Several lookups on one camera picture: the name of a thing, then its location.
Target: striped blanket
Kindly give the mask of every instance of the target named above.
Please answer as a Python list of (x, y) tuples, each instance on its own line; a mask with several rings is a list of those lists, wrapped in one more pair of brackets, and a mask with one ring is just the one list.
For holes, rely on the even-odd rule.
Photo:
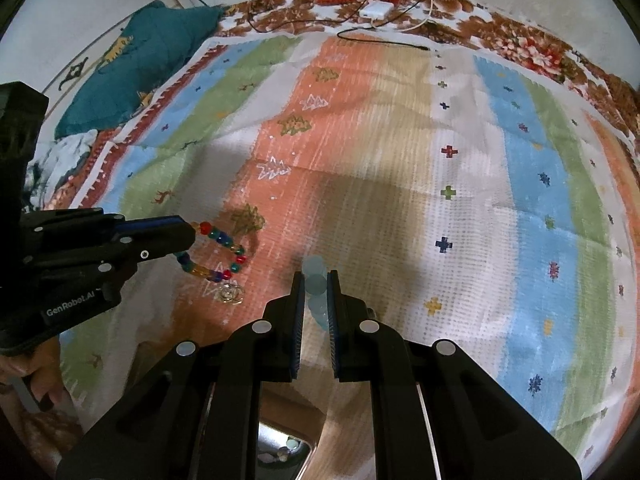
[[(222, 340), (320, 254), (384, 323), (455, 340), (585, 476), (597, 467), (638, 406), (632, 146), (555, 82), (430, 45), (211, 38), (144, 113), (98, 135), (72, 206), (207, 220), (245, 233), (249, 259), (238, 306), (166, 258), (62, 335), (85, 427), (122, 394), (141, 343)], [(191, 255), (226, 268), (214, 246), (201, 237)], [(308, 313), (294, 387), (327, 414), (309, 477), (369, 478), (367, 390), (332, 380)]]

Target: purple bead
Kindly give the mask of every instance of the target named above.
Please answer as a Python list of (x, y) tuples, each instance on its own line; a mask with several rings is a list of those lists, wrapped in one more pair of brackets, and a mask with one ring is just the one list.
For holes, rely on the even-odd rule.
[(189, 256), (189, 253), (183, 253), (177, 257), (177, 260), (179, 264), (186, 265), (191, 261), (191, 257)]
[(222, 281), (222, 272), (217, 272), (216, 270), (210, 270), (207, 279), (210, 282), (219, 283)]

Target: white charger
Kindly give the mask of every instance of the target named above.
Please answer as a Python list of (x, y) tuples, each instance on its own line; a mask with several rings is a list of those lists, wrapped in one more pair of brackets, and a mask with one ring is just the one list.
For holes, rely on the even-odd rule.
[(370, 20), (384, 20), (393, 8), (394, 4), (390, 2), (370, 2), (360, 9), (359, 14), (361, 17), (369, 18)]

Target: bead bracelet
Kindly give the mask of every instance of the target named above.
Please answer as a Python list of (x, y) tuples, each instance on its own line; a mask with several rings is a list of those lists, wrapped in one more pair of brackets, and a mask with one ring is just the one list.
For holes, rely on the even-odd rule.
[(193, 261), (191, 261), (191, 257), (187, 251), (182, 251), (180, 253), (174, 253), (178, 263), (182, 266), (182, 270), (192, 274), (193, 276), (197, 276), (199, 278), (204, 278), (205, 280), (209, 280), (210, 282), (219, 283), (223, 280), (230, 280), (233, 274), (238, 273), (242, 270), (242, 264), (246, 262), (246, 256), (244, 256), (244, 247), (242, 245), (234, 244), (234, 240), (231, 236), (226, 234), (224, 231), (221, 231), (217, 227), (214, 227), (209, 222), (191, 222), (191, 227), (193, 227), (196, 232), (200, 232), (201, 234), (209, 237), (212, 240), (217, 241), (220, 245), (228, 248), (233, 254), (236, 255), (236, 260), (229, 266), (228, 269), (225, 269), (223, 272), (219, 270), (207, 269), (205, 266), (201, 266)]

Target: bed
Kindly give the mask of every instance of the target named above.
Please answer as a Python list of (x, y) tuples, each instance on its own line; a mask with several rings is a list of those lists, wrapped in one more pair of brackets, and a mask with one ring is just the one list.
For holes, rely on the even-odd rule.
[[(319, 254), (404, 338), (455, 340), (585, 478), (615, 446), (640, 385), (638, 94), (534, 23), (468, 0), (381, 1), (416, 5), (387, 24), (349, 19), (362, 0), (230, 6), (113, 128), (54, 134), (106, 49), (52, 82), (31, 208), (180, 214), (248, 248), (241, 304), (165, 258), (60, 336), (84, 430), (176, 342), (227, 338)], [(345, 32), (365, 26), (376, 35)], [(228, 266), (205, 237), (191, 254)], [(373, 478), (368, 393), (332, 381), (320, 318), (305, 312), (293, 384), (325, 417), (304, 478)]]

